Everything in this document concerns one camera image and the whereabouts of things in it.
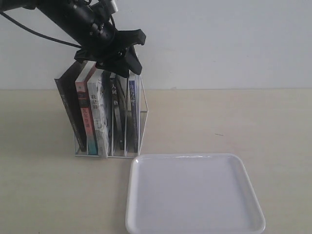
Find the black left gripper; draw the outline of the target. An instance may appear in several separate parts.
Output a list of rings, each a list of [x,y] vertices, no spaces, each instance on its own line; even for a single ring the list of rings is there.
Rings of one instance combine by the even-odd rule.
[[[92,32],[88,42],[78,50],[74,59],[80,63],[94,61],[96,68],[128,78],[130,71],[136,75],[142,72],[142,65],[134,46],[144,45],[146,35],[141,29],[119,31],[111,24]]]

